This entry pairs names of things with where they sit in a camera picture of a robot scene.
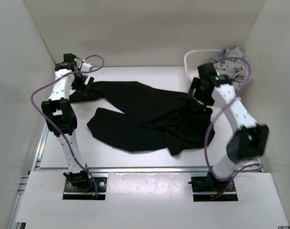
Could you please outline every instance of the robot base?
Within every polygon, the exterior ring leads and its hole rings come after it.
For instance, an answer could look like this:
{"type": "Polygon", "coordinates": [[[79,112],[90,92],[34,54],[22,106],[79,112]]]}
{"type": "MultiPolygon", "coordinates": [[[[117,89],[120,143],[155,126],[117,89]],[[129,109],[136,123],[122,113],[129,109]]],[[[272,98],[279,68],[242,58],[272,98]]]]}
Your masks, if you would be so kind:
{"type": "MultiPolygon", "coordinates": [[[[192,184],[194,202],[201,202],[210,201],[228,183],[217,181],[208,173],[207,177],[191,177],[190,184],[192,184]]],[[[234,182],[232,182],[222,196],[212,201],[238,201],[234,182]]]]}
{"type": "Polygon", "coordinates": [[[78,187],[72,186],[69,179],[66,179],[63,189],[62,199],[82,199],[82,200],[105,200],[107,189],[107,177],[94,177],[98,196],[96,198],[93,195],[93,187],[89,187],[88,190],[80,190],[78,187]]]}

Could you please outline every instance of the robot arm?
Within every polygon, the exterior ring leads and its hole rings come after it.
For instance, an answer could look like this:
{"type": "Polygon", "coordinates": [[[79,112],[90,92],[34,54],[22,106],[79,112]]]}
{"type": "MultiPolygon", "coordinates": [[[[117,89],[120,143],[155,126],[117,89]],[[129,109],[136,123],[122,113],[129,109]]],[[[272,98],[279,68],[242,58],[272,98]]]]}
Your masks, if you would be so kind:
{"type": "MultiPolygon", "coordinates": [[[[56,79],[66,73],[77,70],[75,55],[65,54],[63,57],[64,62],[57,64],[55,67],[56,79]]],[[[88,67],[89,69],[91,67],[91,65],[87,63],[83,64],[83,66],[88,67]]],[[[86,78],[87,76],[80,74],[71,74],[62,78],[54,85],[49,99],[41,103],[43,113],[47,115],[68,138],[75,158],[84,168],[87,168],[87,165],[84,162],[77,145],[75,135],[77,119],[74,110],[70,105],[69,96],[71,89],[81,91],[87,95],[94,78],[90,77],[88,84],[85,84],[86,78]]],[[[68,163],[68,172],[64,173],[64,175],[69,179],[72,186],[79,188],[89,187],[91,185],[91,180],[89,179],[88,174],[77,164],[63,136],[61,136],[49,122],[47,122],[47,126],[62,145],[68,163]]]]}
{"type": "MultiPolygon", "coordinates": [[[[218,75],[212,63],[198,67],[199,78],[194,78],[189,94],[207,104],[226,107],[237,95],[230,79],[218,75]]],[[[227,144],[227,154],[213,166],[217,179],[231,176],[239,163],[264,154],[269,129],[258,122],[247,112],[240,99],[236,99],[224,114],[228,119],[233,137],[227,144]]]]}

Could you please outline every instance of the white table surface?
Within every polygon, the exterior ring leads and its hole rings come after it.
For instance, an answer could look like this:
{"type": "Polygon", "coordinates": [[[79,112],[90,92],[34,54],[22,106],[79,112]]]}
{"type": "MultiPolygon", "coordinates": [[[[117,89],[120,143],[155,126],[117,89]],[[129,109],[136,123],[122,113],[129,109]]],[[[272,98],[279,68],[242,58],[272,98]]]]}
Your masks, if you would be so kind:
{"type": "Polygon", "coordinates": [[[25,229],[277,229],[288,226],[273,176],[235,178],[238,201],[193,202],[189,173],[108,174],[105,201],[62,200],[62,172],[31,172],[25,229]]]}
{"type": "MultiPolygon", "coordinates": [[[[183,67],[114,67],[93,73],[95,81],[139,81],[154,88],[187,92],[191,82],[183,67]]],[[[88,167],[202,167],[207,166],[203,149],[185,150],[171,156],[168,149],[153,152],[129,153],[113,148],[92,137],[87,123],[98,107],[119,111],[105,99],[72,104],[78,126],[76,138],[88,167]]],[[[213,116],[220,110],[213,107],[213,116]]],[[[224,115],[215,124],[215,136],[208,147],[212,165],[226,154],[226,144],[232,130],[224,115]]],[[[66,168],[67,162],[56,137],[49,133],[42,154],[40,168],[66,168]]]]}

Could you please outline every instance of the white wall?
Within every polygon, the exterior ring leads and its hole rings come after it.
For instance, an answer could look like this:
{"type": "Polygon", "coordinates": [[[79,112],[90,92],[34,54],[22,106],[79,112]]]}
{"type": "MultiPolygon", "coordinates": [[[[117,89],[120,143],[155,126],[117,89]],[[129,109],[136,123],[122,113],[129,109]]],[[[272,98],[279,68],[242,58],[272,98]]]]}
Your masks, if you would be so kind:
{"type": "Polygon", "coordinates": [[[191,49],[242,45],[264,0],[24,0],[56,62],[183,65],[191,49]]]}
{"type": "Polygon", "coordinates": [[[244,49],[254,76],[245,105],[270,128],[266,170],[290,222],[290,0],[266,0],[244,49]]]}
{"type": "Polygon", "coordinates": [[[53,69],[24,2],[0,0],[0,229],[6,228],[43,125],[30,95],[52,80],[53,69]]]}

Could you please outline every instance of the white basket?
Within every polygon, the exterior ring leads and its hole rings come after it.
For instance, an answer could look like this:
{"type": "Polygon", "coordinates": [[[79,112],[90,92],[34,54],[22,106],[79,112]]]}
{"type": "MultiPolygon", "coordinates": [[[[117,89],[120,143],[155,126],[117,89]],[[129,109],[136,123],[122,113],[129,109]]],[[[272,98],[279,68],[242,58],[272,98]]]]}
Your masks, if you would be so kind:
{"type": "Polygon", "coordinates": [[[184,65],[186,67],[186,72],[188,72],[188,78],[190,81],[193,81],[194,77],[199,77],[197,70],[199,65],[207,63],[210,57],[216,56],[221,51],[222,49],[198,49],[187,52],[184,56],[184,65]]]}

